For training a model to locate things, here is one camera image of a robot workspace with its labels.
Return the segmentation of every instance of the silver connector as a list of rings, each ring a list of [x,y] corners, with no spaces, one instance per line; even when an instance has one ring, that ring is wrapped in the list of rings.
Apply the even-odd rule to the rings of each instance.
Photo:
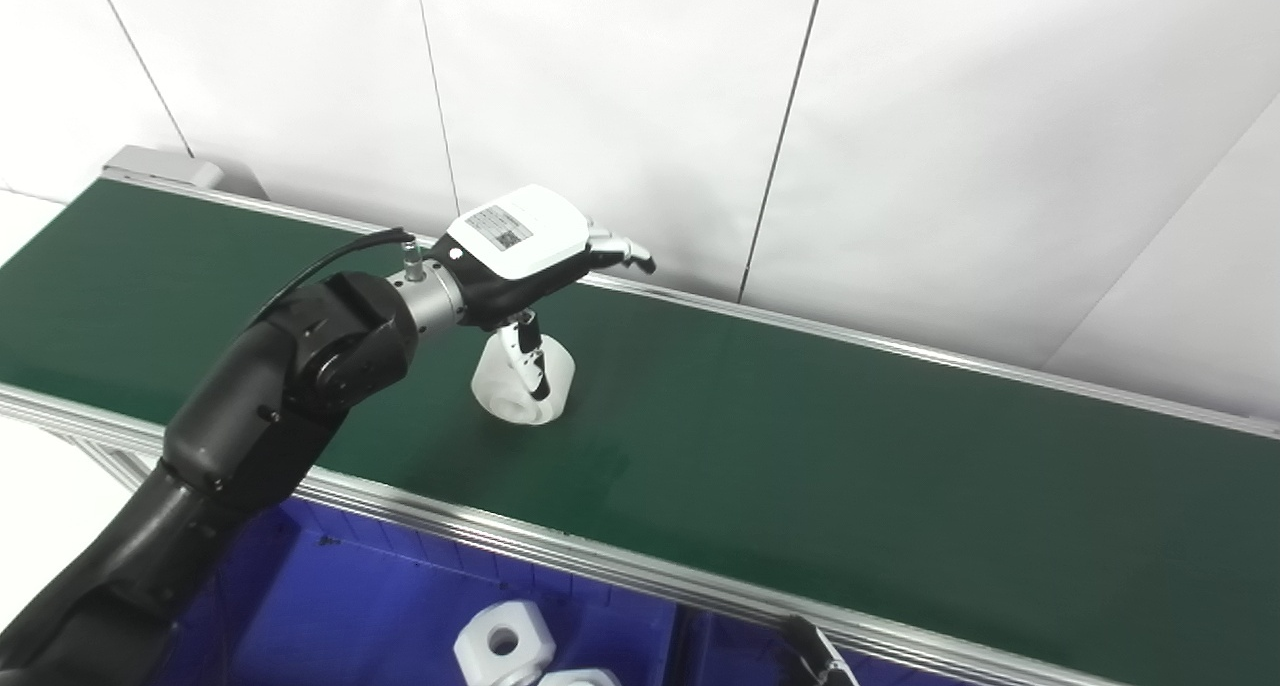
[[[419,248],[417,241],[406,241],[406,243],[401,244],[401,250],[404,255],[404,280],[421,282],[426,279],[426,267],[422,266],[422,250]]]
[[[387,280],[396,285],[397,293],[404,299],[421,340],[447,331],[460,321],[466,312],[466,303],[462,303],[462,291],[448,267],[440,266],[434,259],[420,261],[419,267],[422,275],[416,282],[410,279],[408,269]]]

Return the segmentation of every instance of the white wall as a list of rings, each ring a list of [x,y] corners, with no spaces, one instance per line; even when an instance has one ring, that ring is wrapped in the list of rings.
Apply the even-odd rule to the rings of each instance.
[[[1213,168],[1048,362],[1280,421],[1280,102]]]
[[[68,202],[124,143],[186,148],[106,0],[0,0],[0,175]]]
[[[750,262],[746,303],[1280,413],[1271,180],[1233,166],[1280,148],[1276,1],[819,0],[782,134],[814,0],[0,0],[0,177],[189,145],[428,232],[540,180],[668,285]]]
[[[1276,0],[822,0],[746,302],[1041,367],[1276,44]]]

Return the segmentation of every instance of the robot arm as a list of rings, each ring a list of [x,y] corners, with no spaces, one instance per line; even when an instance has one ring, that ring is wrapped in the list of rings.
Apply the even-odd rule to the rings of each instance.
[[[472,252],[489,238],[468,225],[476,215],[503,218],[489,232],[506,247]],[[302,273],[183,403],[120,513],[0,632],[0,686],[145,683],[243,522],[297,488],[351,408],[403,379],[421,339],[453,325],[529,326],[526,307],[591,267],[652,271],[630,241],[593,239],[576,209],[530,186],[466,212],[426,253],[402,230],[357,241],[402,241],[404,267],[388,279],[298,285],[324,260]]]

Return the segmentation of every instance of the blue bin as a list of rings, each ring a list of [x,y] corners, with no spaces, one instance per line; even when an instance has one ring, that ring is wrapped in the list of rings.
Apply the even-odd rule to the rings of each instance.
[[[156,686],[465,686],[458,631],[539,604],[552,669],[667,676],[676,604],[291,499],[256,518],[183,618]]]
[[[685,686],[777,686],[799,659],[777,631],[710,613],[686,627]],[[841,651],[860,686],[963,686],[961,681]]]

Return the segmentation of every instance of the white plastic part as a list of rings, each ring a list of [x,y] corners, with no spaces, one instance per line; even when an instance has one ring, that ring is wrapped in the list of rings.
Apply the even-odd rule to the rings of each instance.
[[[531,276],[581,253],[590,224],[567,198],[525,186],[463,212],[448,234],[508,282]]]
[[[476,613],[453,641],[467,686],[530,686],[556,657],[556,641],[532,602]]]
[[[612,671],[604,668],[584,668],[580,671],[553,671],[538,682],[538,686],[622,686]]]
[[[543,357],[552,393],[538,402],[511,367],[502,339],[494,334],[485,340],[480,353],[480,363],[476,363],[476,372],[471,376],[471,393],[481,408],[509,424],[538,426],[554,421],[564,412],[575,363],[572,355],[557,339],[545,335]]]

